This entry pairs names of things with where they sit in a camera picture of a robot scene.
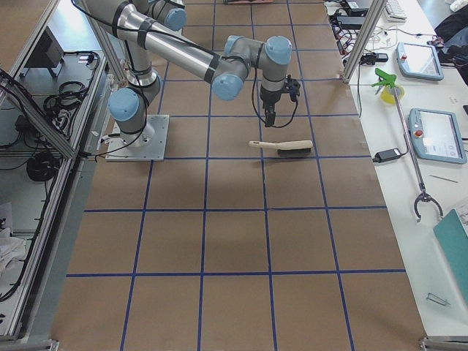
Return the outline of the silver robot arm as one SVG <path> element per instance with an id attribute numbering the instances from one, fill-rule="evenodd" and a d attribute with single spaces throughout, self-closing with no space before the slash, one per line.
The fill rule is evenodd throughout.
<path id="1" fill-rule="evenodd" d="M 120 129 L 124 147 L 146 147 L 155 131 L 147 116 L 149 102 L 159 93 L 159 77 L 151 67 L 149 53 L 203 79 L 212 92 L 225 101 L 241 92 L 251 71 L 261 73 L 260 98 L 264 113 L 259 119 L 274 127 L 276 103 L 289 94 L 298 101 L 300 84 L 288 74 L 292 44 L 274 36 L 261 42 L 248 37 L 228 37 L 219 55 L 183 37 L 168 24 L 168 10 L 155 16 L 160 5 L 148 1 L 74 1 L 75 8 L 93 19 L 107 33 L 124 44 L 129 65 L 129 87 L 113 93 L 109 100 L 111 116 Z"/>

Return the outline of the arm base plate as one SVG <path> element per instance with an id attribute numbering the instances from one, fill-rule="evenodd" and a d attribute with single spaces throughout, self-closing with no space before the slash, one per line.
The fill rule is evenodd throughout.
<path id="1" fill-rule="evenodd" d="M 110 153 L 105 155 L 106 160 L 112 162 L 163 161 L 169 123 L 169 115 L 148 115 L 142 135 L 128 146 L 137 134 L 133 137 L 121 135 L 118 124 L 115 122 L 113 133 L 117 133 L 118 136 L 110 139 Z"/>

